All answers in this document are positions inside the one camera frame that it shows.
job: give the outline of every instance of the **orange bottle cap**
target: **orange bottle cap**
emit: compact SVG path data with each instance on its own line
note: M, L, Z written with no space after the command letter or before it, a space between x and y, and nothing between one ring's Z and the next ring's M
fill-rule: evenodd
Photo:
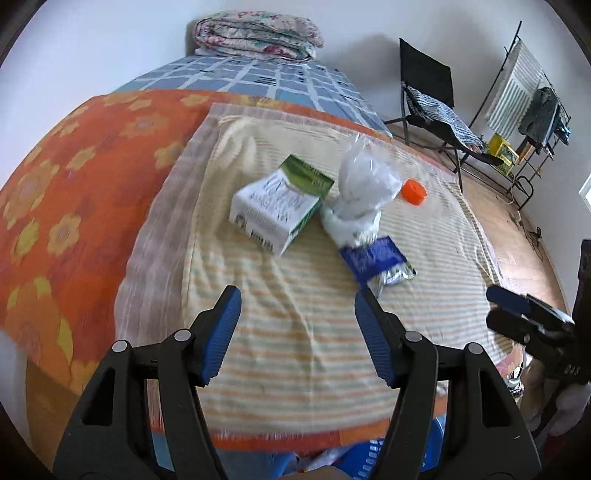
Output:
M421 205L423 200L427 197L427 191L419 182L413 179L408 179L402 185L400 190L402 198L413 205Z

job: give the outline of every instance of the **blue checkered bedsheet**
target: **blue checkered bedsheet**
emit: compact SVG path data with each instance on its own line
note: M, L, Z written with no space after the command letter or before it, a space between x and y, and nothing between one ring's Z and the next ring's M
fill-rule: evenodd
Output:
M137 77L117 91L154 89L266 96L309 106L391 135L343 73L316 61L295 66L241 57L191 55Z

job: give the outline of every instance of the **white plastic bag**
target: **white plastic bag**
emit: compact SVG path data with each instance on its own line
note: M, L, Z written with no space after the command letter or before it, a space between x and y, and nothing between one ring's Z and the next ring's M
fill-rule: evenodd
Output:
M320 210L324 230L337 247L370 245L378 237L380 208L402 188L386 165L388 152L354 137L339 170L339 196L327 199Z

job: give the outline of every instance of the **green and white box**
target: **green and white box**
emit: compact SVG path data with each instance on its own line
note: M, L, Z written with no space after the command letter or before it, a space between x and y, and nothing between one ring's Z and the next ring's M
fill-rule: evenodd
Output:
M273 254L282 255L320 208L333 183L290 155L278 170L234 194L229 220Z

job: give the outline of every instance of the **folded quilt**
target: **folded quilt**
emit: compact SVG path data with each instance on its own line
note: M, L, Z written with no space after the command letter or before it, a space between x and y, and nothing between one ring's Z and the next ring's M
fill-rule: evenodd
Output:
M195 25L200 46L224 55L305 63L324 40L308 18L270 12L220 12Z

